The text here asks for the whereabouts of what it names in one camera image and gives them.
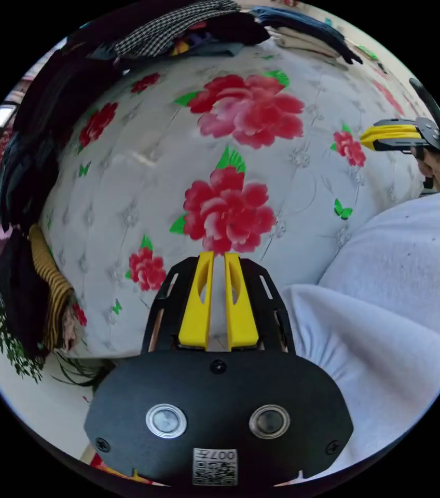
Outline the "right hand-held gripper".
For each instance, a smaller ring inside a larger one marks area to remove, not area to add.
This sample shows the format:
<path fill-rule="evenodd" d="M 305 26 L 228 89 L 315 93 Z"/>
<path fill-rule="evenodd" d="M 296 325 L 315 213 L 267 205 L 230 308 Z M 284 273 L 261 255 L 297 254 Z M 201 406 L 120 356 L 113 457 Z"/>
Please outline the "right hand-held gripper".
<path fill-rule="evenodd" d="M 440 155 L 440 124 L 429 118 L 382 119 L 361 135 L 362 146 L 384 153 L 423 158 L 423 150 Z"/>

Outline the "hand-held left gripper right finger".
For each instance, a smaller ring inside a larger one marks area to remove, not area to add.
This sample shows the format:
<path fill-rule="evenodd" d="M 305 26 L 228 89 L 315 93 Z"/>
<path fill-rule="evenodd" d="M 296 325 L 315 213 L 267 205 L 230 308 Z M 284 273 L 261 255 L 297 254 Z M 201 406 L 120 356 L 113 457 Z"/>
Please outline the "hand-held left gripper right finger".
<path fill-rule="evenodd" d="M 256 348 L 259 335 L 240 258 L 235 253 L 227 253 L 224 262 L 228 348 Z"/>

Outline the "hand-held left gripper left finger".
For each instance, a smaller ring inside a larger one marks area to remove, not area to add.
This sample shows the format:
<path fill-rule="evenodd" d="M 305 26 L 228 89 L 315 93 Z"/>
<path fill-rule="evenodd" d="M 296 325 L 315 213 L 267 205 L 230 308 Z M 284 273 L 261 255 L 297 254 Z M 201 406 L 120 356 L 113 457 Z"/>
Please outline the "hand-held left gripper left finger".
<path fill-rule="evenodd" d="M 189 349 L 206 349 L 209 341 L 214 252 L 197 258 L 182 318 L 178 342 Z"/>

